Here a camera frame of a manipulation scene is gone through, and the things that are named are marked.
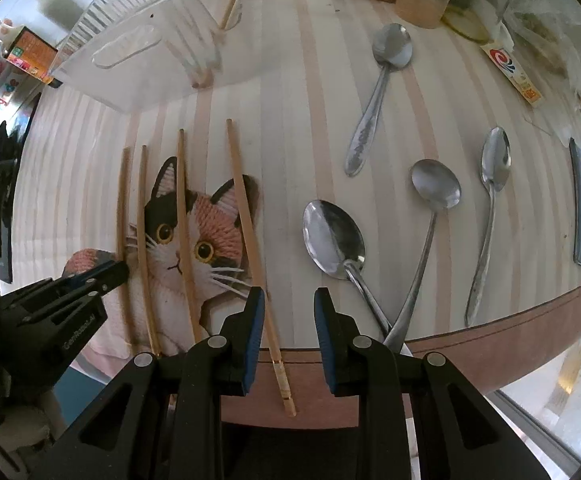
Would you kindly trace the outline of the large steel spoon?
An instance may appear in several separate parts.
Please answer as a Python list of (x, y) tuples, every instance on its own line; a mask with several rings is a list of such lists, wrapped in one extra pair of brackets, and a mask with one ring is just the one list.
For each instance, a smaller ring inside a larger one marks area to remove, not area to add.
[(397, 321), (391, 323), (361, 274), (365, 245), (355, 220), (344, 209), (327, 200), (312, 200), (303, 213), (303, 237), (315, 265), (331, 278), (348, 280), (356, 286), (371, 309), (387, 344), (394, 352), (412, 356), (403, 342), (408, 333), (414, 302), (407, 302)]

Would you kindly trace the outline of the slim steel spoon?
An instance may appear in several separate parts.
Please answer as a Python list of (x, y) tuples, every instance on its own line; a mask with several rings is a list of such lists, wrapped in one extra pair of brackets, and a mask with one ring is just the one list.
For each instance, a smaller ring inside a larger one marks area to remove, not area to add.
[(481, 251), (477, 259), (477, 266), (471, 290), (469, 291), (469, 300), (467, 300), (464, 313), (466, 327), (474, 325), (481, 306), (481, 298), (484, 295), (490, 264), (493, 230), (496, 223), (497, 194), (507, 184), (511, 174), (511, 166), (512, 157), (509, 137), (502, 127), (496, 126), (488, 133), (481, 151), (481, 183), (487, 191), (489, 206)]

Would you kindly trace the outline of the patterned handle steel spoon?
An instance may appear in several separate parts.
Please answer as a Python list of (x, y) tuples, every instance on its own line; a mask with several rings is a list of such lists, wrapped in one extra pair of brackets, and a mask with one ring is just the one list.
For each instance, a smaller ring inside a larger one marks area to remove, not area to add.
[(374, 60), (379, 66), (379, 78), (348, 146), (344, 171), (350, 178), (359, 174), (369, 156), (379, 125), (389, 76), (391, 73), (403, 70), (412, 61), (411, 36), (405, 26), (399, 23), (385, 25), (374, 35), (372, 51)]

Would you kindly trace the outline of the cat pattern striped table mat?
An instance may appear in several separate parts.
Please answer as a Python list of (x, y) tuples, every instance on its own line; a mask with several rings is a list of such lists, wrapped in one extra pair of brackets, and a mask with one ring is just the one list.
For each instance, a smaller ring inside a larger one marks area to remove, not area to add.
[[(255, 70), (130, 115), (63, 87), (42, 94), (22, 153), (13, 225), (13, 283), (56, 278), (84, 248), (114, 250), (121, 152), (130, 148), (128, 217), (138, 213), (138, 165), (148, 148), (146, 198), (185, 130), (187, 182), (210, 195), (231, 177), (226, 121), (235, 122), (243, 169), (259, 185), (256, 229), (297, 416), (288, 417), (267, 356), (245, 398), (225, 399), (234, 424), (298, 429), (353, 426), (357, 404), (330, 394), (320, 362), (313, 295), (327, 286), (361, 333), (377, 328), (359, 292), (308, 256), (301, 216), (316, 198), (356, 220), (363, 269), (395, 315), (433, 220), (410, 181), (414, 162), (440, 160), (459, 178), (461, 202), (436, 234), (408, 344), (447, 354), (483, 391), (515, 382), (581, 338), (581, 266), (573, 258), (575, 200), (566, 141), (581, 145), (581, 117), (546, 94), (530, 106), (481, 48), (445, 28), (413, 28), (412, 64), (391, 76), (370, 156), (347, 177), (350, 136), (379, 73), (371, 38), (395, 18), (364, 0), (252, 0)], [(512, 166), (497, 194), (481, 306), (464, 313), (486, 229), (481, 151), (492, 128), (509, 137)]]

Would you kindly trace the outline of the dark soy sauce bottle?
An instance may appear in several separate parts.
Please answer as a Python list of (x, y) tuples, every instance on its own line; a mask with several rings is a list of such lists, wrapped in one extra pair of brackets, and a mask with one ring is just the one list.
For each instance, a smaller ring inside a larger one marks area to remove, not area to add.
[(27, 26), (0, 20), (0, 46), (2, 57), (29, 76), (55, 89), (63, 84), (51, 74), (58, 51)]

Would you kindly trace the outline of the clear plastic utensil tray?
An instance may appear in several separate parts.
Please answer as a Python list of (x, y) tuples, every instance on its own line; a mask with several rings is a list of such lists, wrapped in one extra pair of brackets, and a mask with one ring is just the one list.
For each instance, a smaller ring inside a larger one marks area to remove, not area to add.
[(221, 32), (225, 0), (93, 0), (52, 75), (126, 114), (236, 84), (255, 70), (251, 1), (240, 23)]

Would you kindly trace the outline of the orange white seasoning packet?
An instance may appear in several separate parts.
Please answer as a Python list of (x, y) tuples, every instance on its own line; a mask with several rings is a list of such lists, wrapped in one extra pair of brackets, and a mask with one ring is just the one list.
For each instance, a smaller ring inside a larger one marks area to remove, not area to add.
[(529, 105), (537, 106), (542, 102), (543, 95), (540, 90), (531, 81), (522, 64), (514, 58), (509, 50), (501, 46), (499, 42), (483, 44), (481, 50), (496, 65), (496, 68), (507, 77), (507, 80), (511, 82), (511, 85)]

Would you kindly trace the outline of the clear bag of food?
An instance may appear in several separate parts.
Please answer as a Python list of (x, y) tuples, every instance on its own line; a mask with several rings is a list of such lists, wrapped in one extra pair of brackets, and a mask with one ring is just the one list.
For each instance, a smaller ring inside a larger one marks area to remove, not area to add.
[(542, 69), (581, 107), (581, 4), (577, 0), (511, 0), (504, 23)]

